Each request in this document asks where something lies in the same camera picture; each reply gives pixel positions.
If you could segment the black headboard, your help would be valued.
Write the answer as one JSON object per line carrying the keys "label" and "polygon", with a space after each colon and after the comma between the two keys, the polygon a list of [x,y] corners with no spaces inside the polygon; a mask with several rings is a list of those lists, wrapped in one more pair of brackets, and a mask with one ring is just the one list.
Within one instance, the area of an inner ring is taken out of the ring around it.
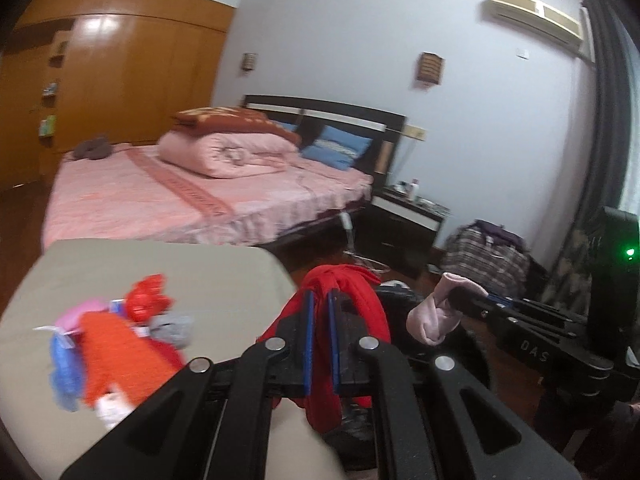
{"label": "black headboard", "polygon": [[372,140],[357,159],[355,168],[373,177],[373,188],[386,185],[394,161],[405,116],[354,104],[323,101],[298,96],[247,94],[242,107],[259,110],[272,120],[292,122],[306,148],[326,126]]}

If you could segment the folded pink quilt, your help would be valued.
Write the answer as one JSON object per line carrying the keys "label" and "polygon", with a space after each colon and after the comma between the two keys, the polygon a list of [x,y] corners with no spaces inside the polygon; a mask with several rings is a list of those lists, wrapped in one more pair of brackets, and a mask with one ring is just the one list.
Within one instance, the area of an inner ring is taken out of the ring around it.
{"label": "folded pink quilt", "polygon": [[165,133],[157,142],[163,162],[214,179],[236,179],[285,171],[296,146],[273,133]]}

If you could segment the plaid bag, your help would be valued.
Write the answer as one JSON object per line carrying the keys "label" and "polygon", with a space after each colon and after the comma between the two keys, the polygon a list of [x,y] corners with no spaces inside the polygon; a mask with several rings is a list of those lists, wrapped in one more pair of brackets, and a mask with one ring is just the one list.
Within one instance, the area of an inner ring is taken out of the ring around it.
{"label": "plaid bag", "polygon": [[530,266],[524,240],[485,220],[460,226],[446,239],[440,268],[474,281],[492,294],[523,296]]}

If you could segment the grey crumpled cloth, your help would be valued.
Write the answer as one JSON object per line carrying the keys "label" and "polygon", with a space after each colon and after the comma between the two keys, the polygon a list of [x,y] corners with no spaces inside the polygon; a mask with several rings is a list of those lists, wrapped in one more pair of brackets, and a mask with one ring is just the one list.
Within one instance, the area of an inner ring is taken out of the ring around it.
{"label": "grey crumpled cloth", "polygon": [[193,325],[190,315],[165,313],[149,320],[149,331],[153,339],[182,350],[192,342]]}

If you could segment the wooden wall lamp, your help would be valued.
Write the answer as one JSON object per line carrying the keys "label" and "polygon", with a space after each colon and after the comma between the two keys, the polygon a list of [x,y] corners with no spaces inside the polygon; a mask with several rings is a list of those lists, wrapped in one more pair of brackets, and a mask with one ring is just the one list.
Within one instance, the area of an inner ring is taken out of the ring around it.
{"label": "wooden wall lamp", "polygon": [[422,52],[416,63],[416,80],[421,84],[440,84],[445,60],[431,52]]}

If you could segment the small wall lamp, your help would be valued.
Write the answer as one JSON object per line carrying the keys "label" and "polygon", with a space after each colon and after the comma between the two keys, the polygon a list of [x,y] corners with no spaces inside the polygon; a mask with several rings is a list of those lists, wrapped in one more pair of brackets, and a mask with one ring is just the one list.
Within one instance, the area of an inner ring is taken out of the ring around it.
{"label": "small wall lamp", "polygon": [[256,53],[244,53],[242,57],[241,70],[243,72],[252,72],[256,67],[256,62]]}

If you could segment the white tissue ball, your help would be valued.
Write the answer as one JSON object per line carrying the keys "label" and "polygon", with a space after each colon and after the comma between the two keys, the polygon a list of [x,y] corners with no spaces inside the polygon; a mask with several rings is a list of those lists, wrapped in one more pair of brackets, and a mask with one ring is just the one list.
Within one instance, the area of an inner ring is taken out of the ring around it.
{"label": "white tissue ball", "polygon": [[100,396],[94,404],[94,412],[107,430],[112,430],[134,411],[134,406],[120,391]]}

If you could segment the red cloth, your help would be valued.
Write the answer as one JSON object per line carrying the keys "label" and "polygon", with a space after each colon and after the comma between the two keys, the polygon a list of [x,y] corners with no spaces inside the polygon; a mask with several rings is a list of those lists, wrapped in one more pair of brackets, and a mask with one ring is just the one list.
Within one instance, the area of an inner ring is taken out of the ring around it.
{"label": "red cloth", "polygon": [[314,330],[311,342],[303,347],[311,351],[303,356],[309,377],[305,393],[294,403],[305,411],[311,428],[318,434],[341,426],[343,403],[338,396],[338,375],[347,364],[346,350],[363,336],[390,341],[390,328],[381,299],[375,289],[381,279],[354,264],[322,264],[310,270],[298,291],[284,305],[271,325],[258,337],[266,341],[277,336],[279,324],[286,318],[308,310],[308,298],[314,298],[314,322],[303,324]]}

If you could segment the pink sock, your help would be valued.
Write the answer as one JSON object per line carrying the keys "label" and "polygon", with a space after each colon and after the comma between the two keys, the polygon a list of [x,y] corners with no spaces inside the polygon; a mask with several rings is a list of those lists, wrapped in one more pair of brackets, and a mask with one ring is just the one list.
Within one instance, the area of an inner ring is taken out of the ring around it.
{"label": "pink sock", "polygon": [[488,291],[480,284],[461,275],[444,272],[433,291],[408,313],[406,329],[413,339],[436,347],[458,327],[462,313],[448,300],[449,293],[457,287],[484,298],[488,296]]}

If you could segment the orange mesh net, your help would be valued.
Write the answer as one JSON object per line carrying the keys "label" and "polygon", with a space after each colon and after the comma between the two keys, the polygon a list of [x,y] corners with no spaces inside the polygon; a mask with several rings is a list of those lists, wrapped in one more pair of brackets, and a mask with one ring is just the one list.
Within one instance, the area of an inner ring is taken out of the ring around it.
{"label": "orange mesh net", "polygon": [[84,313],[79,327],[86,372],[84,402],[90,408],[112,390],[138,406],[183,367],[176,350],[168,344],[160,350],[115,313]]}

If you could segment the pink face mask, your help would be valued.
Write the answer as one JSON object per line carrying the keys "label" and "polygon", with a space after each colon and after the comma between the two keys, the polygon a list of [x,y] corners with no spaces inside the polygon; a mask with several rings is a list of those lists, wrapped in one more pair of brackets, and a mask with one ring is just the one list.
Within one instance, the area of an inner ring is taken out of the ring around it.
{"label": "pink face mask", "polygon": [[104,312],[110,304],[101,299],[89,299],[75,307],[67,309],[53,323],[53,326],[63,333],[73,333],[79,330],[80,318],[91,312]]}

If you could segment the dark curtain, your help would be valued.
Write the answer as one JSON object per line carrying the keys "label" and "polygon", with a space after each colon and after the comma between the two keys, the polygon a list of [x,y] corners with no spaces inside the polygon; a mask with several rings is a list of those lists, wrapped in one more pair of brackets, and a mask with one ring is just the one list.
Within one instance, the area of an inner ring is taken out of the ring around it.
{"label": "dark curtain", "polygon": [[586,270],[587,226],[604,206],[617,208],[639,195],[639,20],[612,0],[582,0],[594,47],[596,96],[587,173],[574,220],[564,238],[542,300],[585,314],[591,278]]}

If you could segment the white bottle on nightstand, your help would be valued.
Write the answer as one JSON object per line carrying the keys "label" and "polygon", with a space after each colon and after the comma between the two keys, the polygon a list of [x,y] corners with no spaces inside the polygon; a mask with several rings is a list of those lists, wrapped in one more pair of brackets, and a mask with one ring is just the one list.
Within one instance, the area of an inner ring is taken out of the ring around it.
{"label": "white bottle on nightstand", "polygon": [[408,200],[415,200],[416,196],[418,195],[418,191],[419,191],[419,181],[416,180],[416,179],[413,179],[408,184],[408,188],[407,188],[407,198],[408,198]]}

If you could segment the wooden wardrobe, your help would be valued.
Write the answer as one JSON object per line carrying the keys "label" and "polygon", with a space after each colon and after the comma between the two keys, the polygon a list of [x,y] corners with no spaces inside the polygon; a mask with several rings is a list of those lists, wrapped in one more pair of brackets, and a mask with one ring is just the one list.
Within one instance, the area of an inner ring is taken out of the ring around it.
{"label": "wooden wardrobe", "polygon": [[32,0],[1,43],[1,186],[50,179],[104,134],[148,144],[206,106],[234,7],[214,0]]}

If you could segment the pink bed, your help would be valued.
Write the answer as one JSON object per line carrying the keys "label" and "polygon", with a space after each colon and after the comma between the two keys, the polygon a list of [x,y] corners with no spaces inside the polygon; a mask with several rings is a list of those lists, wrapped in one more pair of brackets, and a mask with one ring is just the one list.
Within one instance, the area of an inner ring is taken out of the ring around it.
{"label": "pink bed", "polygon": [[361,205],[371,191],[368,174],[300,157],[274,174],[213,179],[162,162],[152,145],[120,144],[104,159],[61,162],[41,245],[83,238],[269,244]]}

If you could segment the black white nightstand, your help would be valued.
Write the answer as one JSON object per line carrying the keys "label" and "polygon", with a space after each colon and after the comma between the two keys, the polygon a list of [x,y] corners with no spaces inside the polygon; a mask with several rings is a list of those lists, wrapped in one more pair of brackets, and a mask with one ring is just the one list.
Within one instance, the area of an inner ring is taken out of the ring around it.
{"label": "black white nightstand", "polygon": [[389,186],[378,188],[356,215],[355,247],[407,278],[418,278],[447,216],[447,208],[409,200]]}

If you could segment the red plastic bag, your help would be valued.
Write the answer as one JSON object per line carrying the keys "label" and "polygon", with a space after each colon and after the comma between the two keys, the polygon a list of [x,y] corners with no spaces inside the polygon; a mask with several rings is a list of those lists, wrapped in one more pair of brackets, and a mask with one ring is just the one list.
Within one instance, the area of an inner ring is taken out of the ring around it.
{"label": "red plastic bag", "polygon": [[125,312],[135,323],[146,323],[169,309],[174,300],[164,292],[166,276],[152,274],[138,281],[125,297]]}

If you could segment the black trash bin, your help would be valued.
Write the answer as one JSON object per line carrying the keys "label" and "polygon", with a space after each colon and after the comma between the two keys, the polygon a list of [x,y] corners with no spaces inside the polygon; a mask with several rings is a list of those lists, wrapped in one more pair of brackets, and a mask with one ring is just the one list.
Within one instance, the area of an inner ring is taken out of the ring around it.
{"label": "black trash bin", "polygon": [[[452,354],[485,387],[491,386],[486,351],[475,335],[461,326],[462,313],[449,302],[449,293],[463,287],[477,296],[488,296],[484,287],[468,278],[444,273],[433,291],[422,301],[401,292],[397,286],[381,285],[376,294],[390,328],[390,341],[402,353],[427,358],[435,349]],[[340,401],[340,423],[319,434],[334,449],[349,474],[376,468],[371,411],[354,399]]]}

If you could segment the dark red folded blanket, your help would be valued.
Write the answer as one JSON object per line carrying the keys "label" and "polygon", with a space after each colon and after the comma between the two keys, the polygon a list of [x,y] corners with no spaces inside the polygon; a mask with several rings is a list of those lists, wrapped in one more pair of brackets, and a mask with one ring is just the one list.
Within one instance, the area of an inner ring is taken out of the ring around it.
{"label": "dark red folded blanket", "polygon": [[273,122],[266,114],[245,107],[201,107],[182,110],[171,116],[174,129],[189,136],[214,133],[269,133],[299,146],[302,138]]}

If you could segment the wall air conditioner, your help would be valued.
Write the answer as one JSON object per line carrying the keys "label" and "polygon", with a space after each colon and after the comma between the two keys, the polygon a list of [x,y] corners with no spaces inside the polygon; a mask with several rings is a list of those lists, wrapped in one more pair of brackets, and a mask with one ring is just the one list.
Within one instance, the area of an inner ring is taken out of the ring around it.
{"label": "wall air conditioner", "polygon": [[584,43],[582,23],[540,0],[486,0],[488,13],[497,20],[524,27],[578,55]]}

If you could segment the blue pillow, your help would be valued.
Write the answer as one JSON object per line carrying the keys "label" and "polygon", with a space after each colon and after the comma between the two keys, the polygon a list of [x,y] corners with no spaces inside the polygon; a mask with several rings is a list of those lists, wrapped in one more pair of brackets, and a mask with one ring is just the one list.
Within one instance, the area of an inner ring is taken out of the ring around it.
{"label": "blue pillow", "polygon": [[300,156],[346,171],[370,148],[371,138],[356,136],[332,126],[325,126],[314,142],[300,151]]}

